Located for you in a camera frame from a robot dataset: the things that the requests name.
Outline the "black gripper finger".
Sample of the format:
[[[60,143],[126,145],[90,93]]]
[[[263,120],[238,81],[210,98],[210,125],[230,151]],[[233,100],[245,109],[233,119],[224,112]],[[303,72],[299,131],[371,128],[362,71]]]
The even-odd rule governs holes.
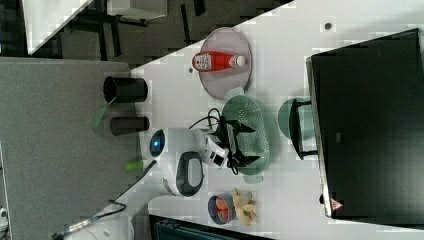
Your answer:
[[[243,154],[238,154],[235,156],[235,159],[238,166],[248,166],[259,159],[259,156],[245,156]]]
[[[233,128],[238,133],[253,133],[254,132],[254,129],[240,122],[236,122],[233,125]]]

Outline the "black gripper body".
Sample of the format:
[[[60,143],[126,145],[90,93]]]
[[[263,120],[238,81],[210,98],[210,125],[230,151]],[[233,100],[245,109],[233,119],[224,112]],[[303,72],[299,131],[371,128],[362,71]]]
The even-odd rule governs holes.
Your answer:
[[[240,151],[237,145],[236,136],[241,132],[242,124],[237,120],[227,120],[221,116],[218,120],[218,126],[213,135],[216,136],[225,148],[229,150],[228,166],[240,166]]]

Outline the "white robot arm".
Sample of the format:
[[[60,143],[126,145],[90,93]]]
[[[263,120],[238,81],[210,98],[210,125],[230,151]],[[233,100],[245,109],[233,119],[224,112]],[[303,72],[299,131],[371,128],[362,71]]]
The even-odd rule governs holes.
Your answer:
[[[237,136],[255,130],[237,120],[220,117],[213,130],[164,128],[149,143],[153,161],[142,177],[98,214],[69,226],[52,240],[134,240],[132,219],[162,195],[192,197],[203,184],[205,164],[237,172],[257,160],[243,154]]]

